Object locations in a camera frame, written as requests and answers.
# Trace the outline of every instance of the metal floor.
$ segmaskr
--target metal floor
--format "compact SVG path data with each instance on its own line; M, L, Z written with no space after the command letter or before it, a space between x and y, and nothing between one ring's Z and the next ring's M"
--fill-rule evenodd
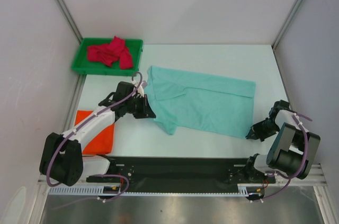
M271 194L279 188L266 189ZM313 224L324 223L313 187L289 187L264 203L245 198L123 196L86 200L53 210L79 196L48 196L40 224Z

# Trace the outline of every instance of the crumpled red cloth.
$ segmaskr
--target crumpled red cloth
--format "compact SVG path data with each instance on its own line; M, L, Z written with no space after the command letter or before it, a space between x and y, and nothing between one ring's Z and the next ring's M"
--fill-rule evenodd
M102 62L108 67L112 67L112 63L120 60L120 69L133 68L132 56L125 46L125 40L118 37L114 37L109 44L88 46L87 59Z

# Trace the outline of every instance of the green tray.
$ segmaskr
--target green tray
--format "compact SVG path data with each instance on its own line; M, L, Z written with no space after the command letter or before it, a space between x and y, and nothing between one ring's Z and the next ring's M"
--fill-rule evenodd
M111 38L84 38L72 63L72 69L79 74L132 76L134 72L139 70L139 62L143 44L142 40L125 39L125 45L128 47L129 52L132 55L133 68L120 69L119 61L114 62L112 67L107 67L101 62L92 62L87 60L88 46L110 43L111 40Z

